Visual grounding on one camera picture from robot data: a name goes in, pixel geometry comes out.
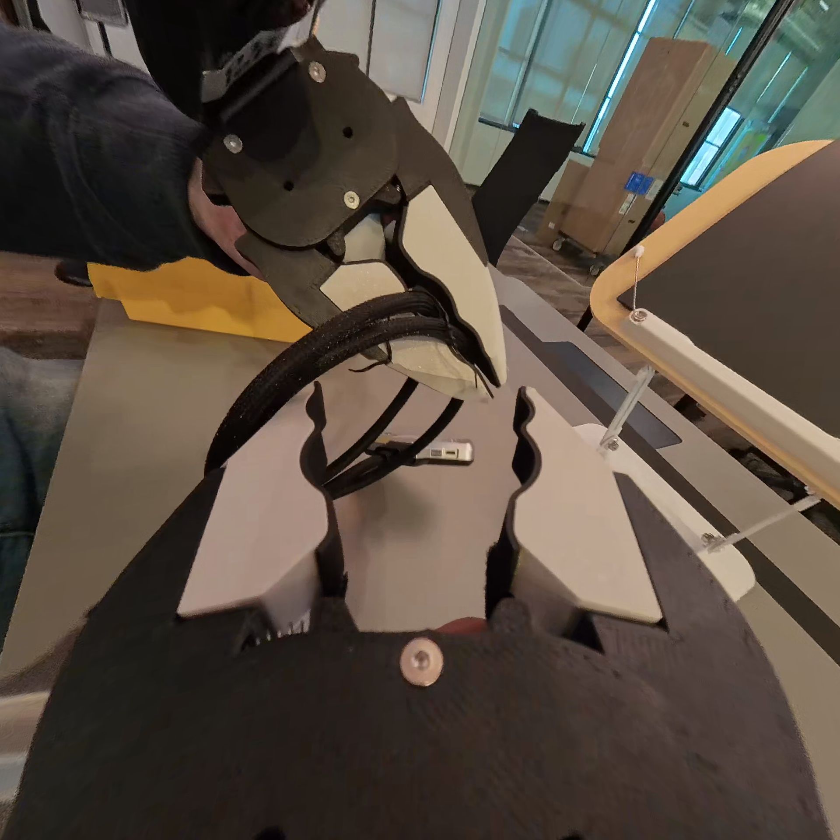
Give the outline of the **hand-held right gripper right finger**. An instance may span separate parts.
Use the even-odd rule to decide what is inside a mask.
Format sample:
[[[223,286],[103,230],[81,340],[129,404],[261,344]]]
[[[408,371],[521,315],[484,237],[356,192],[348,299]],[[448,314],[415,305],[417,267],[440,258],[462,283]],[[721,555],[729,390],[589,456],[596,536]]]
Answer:
[[[616,474],[533,387],[518,389],[512,428],[518,485],[487,554],[486,618],[512,597],[534,624],[574,624],[581,613],[657,624]]]

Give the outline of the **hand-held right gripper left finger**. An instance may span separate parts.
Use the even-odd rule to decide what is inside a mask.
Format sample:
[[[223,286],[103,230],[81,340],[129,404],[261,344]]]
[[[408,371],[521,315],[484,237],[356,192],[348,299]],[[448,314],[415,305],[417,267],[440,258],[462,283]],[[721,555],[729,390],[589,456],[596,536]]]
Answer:
[[[227,460],[179,617],[253,607],[275,632],[303,632],[329,574],[343,583],[333,503],[322,489],[325,426],[315,382]]]

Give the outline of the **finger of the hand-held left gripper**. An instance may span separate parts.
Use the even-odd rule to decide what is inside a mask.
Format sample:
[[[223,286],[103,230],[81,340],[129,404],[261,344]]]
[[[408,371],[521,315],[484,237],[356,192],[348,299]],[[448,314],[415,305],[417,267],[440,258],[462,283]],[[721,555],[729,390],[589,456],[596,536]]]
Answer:
[[[476,366],[494,385],[506,384],[507,349],[494,281],[434,185],[408,201],[399,247],[422,279],[449,305],[456,324],[478,344]]]
[[[343,265],[321,286],[321,291],[340,310],[406,288],[396,273],[381,261]],[[426,337],[391,339],[382,346],[390,366],[436,392],[464,401],[489,401],[490,387],[466,362],[441,340]]]

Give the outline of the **person's left forearm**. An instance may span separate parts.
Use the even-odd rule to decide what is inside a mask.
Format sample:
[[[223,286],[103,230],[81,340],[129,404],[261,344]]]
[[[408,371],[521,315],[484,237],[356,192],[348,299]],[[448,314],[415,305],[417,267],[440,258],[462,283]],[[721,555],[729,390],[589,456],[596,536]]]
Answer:
[[[1,249],[152,270],[224,262],[187,187],[202,127],[140,70],[1,27]]]

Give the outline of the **white port bar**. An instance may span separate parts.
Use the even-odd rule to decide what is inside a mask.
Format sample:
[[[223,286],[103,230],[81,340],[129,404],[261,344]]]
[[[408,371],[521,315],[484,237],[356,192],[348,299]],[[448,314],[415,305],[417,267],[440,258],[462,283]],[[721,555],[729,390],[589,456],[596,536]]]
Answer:
[[[819,428],[744,376],[701,350],[651,311],[626,317],[626,333],[639,352],[685,392],[717,406],[742,427],[741,436],[768,445],[785,467],[812,487],[838,491],[838,437]]]

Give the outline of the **person's left hand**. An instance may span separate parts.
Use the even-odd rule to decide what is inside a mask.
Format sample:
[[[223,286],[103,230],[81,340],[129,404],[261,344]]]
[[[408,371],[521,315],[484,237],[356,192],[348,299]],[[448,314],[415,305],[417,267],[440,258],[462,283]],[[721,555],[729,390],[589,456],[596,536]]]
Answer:
[[[194,223],[239,268],[263,280],[259,269],[238,250],[237,242],[245,236],[242,220],[230,205],[216,205],[205,193],[203,163],[196,159],[187,183],[187,201]]]

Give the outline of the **black office chair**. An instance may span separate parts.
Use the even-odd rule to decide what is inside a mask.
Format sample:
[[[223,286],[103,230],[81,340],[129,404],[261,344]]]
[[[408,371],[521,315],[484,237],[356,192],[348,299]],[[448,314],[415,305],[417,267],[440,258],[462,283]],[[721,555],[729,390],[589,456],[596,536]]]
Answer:
[[[497,266],[529,209],[566,162],[585,126],[528,110],[500,159],[472,196],[487,262]]]

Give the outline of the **wheeled dolly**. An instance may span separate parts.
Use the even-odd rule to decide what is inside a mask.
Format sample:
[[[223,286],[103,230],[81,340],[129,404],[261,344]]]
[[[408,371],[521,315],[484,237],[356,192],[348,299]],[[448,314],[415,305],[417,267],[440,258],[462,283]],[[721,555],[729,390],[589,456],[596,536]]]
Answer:
[[[596,253],[564,234],[555,236],[551,247],[556,253],[565,252],[574,256],[577,263],[587,269],[587,274],[592,279],[597,278],[616,259],[614,255]]]

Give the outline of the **white metal stand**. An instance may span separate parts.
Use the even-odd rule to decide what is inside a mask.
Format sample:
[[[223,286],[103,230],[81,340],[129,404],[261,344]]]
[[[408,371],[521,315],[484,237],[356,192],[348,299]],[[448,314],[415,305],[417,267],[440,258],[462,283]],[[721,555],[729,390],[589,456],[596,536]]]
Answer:
[[[653,379],[655,369],[646,365],[635,376],[632,388],[625,395],[607,427],[597,423],[582,424],[574,431],[604,459],[614,474],[627,475],[654,505],[660,514],[695,551],[716,577],[732,600],[741,600],[756,583],[755,574],[735,544],[781,522],[795,512],[804,512],[820,501],[807,496],[789,506],[788,511],[761,520],[743,531],[723,536],[703,518],[687,497],[673,488],[653,467],[644,461],[619,434],[639,404],[642,394]]]

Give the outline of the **yellow bin with cardboard divider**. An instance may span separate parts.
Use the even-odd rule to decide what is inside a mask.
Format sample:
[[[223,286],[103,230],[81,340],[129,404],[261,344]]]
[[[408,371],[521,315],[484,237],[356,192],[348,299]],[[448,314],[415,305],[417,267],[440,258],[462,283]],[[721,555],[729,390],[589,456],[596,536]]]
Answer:
[[[202,259],[150,271],[100,264],[87,269],[96,295],[120,301],[134,321],[284,343],[311,330],[265,281],[229,274]]]

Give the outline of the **stacked cardboard boxes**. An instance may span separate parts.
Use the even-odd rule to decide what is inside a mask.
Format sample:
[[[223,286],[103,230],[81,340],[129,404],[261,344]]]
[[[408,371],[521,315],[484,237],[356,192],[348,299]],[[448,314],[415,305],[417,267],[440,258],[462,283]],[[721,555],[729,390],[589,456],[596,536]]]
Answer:
[[[621,255],[735,65],[705,41],[650,39],[593,162],[564,166],[537,241]]]

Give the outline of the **person's blue jeans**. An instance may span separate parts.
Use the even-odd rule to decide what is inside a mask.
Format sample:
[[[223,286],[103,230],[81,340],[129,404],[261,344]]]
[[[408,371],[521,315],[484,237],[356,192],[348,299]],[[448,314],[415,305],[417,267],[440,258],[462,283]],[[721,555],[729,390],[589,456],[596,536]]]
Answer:
[[[82,363],[1,349],[1,641],[60,451]]]

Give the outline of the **monitor on white stand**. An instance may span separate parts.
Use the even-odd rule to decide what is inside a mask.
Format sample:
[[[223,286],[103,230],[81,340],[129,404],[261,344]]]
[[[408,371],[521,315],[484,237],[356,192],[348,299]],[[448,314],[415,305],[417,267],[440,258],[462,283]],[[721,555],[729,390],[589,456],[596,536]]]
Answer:
[[[838,179],[837,140],[751,159],[647,236],[640,257],[603,270],[591,289],[594,318],[669,379],[627,335],[627,316],[651,311],[838,437]],[[674,384],[741,436],[720,408]],[[768,445],[741,437],[790,472]],[[839,483],[831,491],[792,475],[838,508]]]

